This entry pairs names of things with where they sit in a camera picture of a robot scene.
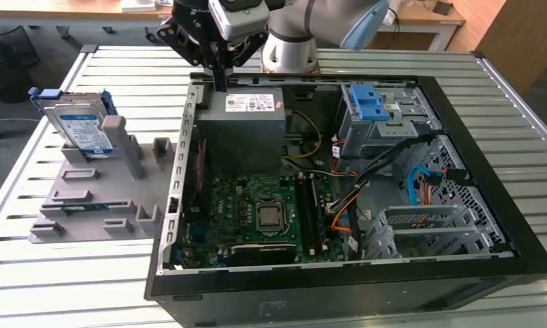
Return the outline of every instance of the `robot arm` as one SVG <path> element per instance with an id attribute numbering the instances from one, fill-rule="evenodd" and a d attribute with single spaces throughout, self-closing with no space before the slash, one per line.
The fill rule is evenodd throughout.
<path id="1" fill-rule="evenodd" d="M 387 0 L 294 0 L 288 6 L 287 1 L 175 0 L 157 35 L 191 65 L 203 65 L 218 91 L 226 91 L 232 67 L 242 66 L 266 44 L 268 21 L 272 37 L 264 58 L 274 64 L 264 59 L 266 69 L 304 72 L 315 64 L 314 37 L 362 49 L 388 8 Z"/>

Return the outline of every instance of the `motherboard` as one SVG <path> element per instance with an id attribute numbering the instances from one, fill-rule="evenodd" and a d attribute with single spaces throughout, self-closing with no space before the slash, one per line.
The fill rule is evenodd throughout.
<path id="1" fill-rule="evenodd" d="M 212 180 L 210 220 L 190 227 L 202 267 L 254 264 L 264 253 L 275 262 L 284 261 L 279 258 L 284 256 L 291 256 L 286 262 L 295 263 L 343 260 L 340 238 L 326 234 L 324 218 L 311 215 L 318 208 L 304 212 L 303 184 L 315 188 L 310 193 L 314 191 L 316 206 L 323 209 L 332 200 L 326 176 L 226 176 Z M 243 258 L 240 263 L 231 263 L 235 258 Z"/>

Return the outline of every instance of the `black plastic case frame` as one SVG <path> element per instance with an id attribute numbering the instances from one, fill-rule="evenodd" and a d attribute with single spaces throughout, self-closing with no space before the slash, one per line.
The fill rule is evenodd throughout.
<path id="1" fill-rule="evenodd" d="M 199 79 L 206 78 L 206 75 L 192 74 L 191 77 Z M 449 310 L 507 286 L 527 284 L 546 277 L 546 250 L 435 78 L 346 74 L 235 74 L 231 81 L 243 79 L 252 81 L 255 85 L 260 78 L 283 81 L 286 77 L 302 78 L 306 82 L 320 81 L 322 84 L 322 80 L 416 82 L 497 218 L 515 257 L 352 265 L 340 268 L 156 275 L 159 235 L 153 242 L 145 298 L 157 301 L 180 324 L 204 327 Z"/>

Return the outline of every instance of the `metal slotted table surface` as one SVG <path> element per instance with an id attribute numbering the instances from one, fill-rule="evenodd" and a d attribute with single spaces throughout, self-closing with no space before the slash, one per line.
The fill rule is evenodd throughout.
<path id="1" fill-rule="evenodd" d="M 466 53 L 320 50 L 322 72 L 438 78 L 547 249 L 547 129 L 483 59 Z M 238 71 L 258 72 L 259 59 Z M 61 89 L 113 95 L 140 142 L 177 138 L 188 74 L 164 47 L 81 53 Z M 0 327 L 177 327 L 143 298 L 152 240 L 33 245 L 27 235 L 61 165 L 43 118 L 0 190 Z M 547 327 L 547 279 L 453 312 L 286 324 L 300 327 Z"/>

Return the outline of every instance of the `power supply label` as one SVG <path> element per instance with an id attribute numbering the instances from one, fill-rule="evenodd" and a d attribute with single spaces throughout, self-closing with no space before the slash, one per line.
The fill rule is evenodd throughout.
<path id="1" fill-rule="evenodd" d="M 275 111 L 272 94 L 230 94 L 226 111 Z"/>
<path id="2" fill-rule="evenodd" d="M 79 149 L 89 154 L 111 153 L 113 146 L 108 136 L 97 127 L 96 115 L 60 115 L 60 119 Z"/>

